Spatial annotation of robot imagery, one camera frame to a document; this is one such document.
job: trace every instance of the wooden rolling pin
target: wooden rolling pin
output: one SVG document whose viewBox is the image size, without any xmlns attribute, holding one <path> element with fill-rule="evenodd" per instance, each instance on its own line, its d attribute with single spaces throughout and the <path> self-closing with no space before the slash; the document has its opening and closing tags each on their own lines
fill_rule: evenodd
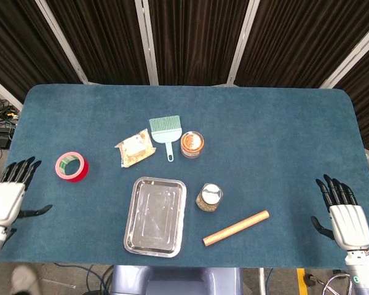
<svg viewBox="0 0 369 295">
<path fill-rule="evenodd" d="M 226 227 L 225 229 L 222 229 L 221 231 L 216 232 L 213 235 L 209 235 L 208 237 L 205 237 L 202 240 L 204 241 L 205 246 L 210 246 L 218 241 L 221 241 L 224 238 L 228 238 L 233 234 L 240 232 L 241 230 L 244 230 L 250 226 L 257 224 L 262 220 L 267 219 L 268 217 L 269 217 L 268 211 L 266 210 L 261 211 L 251 217 L 239 221 L 238 223 Z"/>
</svg>

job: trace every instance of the black curtain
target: black curtain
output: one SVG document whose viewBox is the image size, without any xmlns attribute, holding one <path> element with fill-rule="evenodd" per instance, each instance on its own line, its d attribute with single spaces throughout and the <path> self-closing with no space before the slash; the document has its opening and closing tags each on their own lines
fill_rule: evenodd
<svg viewBox="0 0 369 295">
<path fill-rule="evenodd" d="M 134 0 L 48 0 L 89 81 L 149 84 Z"/>
<path fill-rule="evenodd" d="M 363 145 L 369 150 L 369 51 L 335 88 L 343 89 L 351 97 Z"/>
<path fill-rule="evenodd" d="M 262 0 L 235 84 L 320 87 L 369 30 L 369 0 Z"/>
<path fill-rule="evenodd" d="M 248 0 L 149 0 L 161 85 L 227 82 Z"/>
<path fill-rule="evenodd" d="M 0 0 L 0 83 L 21 102 L 36 84 L 79 83 L 34 1 Z"/>
</svg>

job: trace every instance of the shoe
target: shoe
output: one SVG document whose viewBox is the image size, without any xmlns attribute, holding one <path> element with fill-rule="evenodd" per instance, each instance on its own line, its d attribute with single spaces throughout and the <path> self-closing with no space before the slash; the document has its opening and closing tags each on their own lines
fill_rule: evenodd
<svg viewBox="0 0 369 295">
<path fill-rule="evenodd" d="M 37 273 L 28 265 L 20 265 L 14 269 L 11 285 L 11 294 L 27 292 L 30 295 L 41 295 Z"/>
</svg>

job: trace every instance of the stainless steel tray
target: stainless steel tray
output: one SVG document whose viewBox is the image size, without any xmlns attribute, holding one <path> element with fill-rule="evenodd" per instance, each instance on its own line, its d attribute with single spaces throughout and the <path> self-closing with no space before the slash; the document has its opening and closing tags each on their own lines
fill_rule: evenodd
<svg viewBox="0 0 369 295">
<path fill-rule="evenodd" d="M 180 251 L 186 186 L 179 180 L 141 177 L 133 187 L 124 248 L 131 253 L 174 257 Z"/>
</svg>

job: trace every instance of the tape roll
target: tape roll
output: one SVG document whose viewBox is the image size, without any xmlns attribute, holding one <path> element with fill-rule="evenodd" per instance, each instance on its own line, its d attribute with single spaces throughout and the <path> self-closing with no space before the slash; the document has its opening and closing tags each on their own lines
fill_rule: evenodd
<svg viewBox="0 0 369 295">
<path fill-rule="evenodd" d="M 67 164 L 75 160 L 79 160 L 79 168 L 77 172 L 67 175 L 65 171 Z M 87 163 L 85 158 L 83 158 L 83 156 L 78 152 L 66 152 L 65 154 L 61 155 L 59 159 L 57 159 L 55 170 L 57 176 L 59 176 L 61 179 L 75 183 L 76 181 L 82 180 L 86 176 L 89 170 L 89 163 Z"/>
</svg>

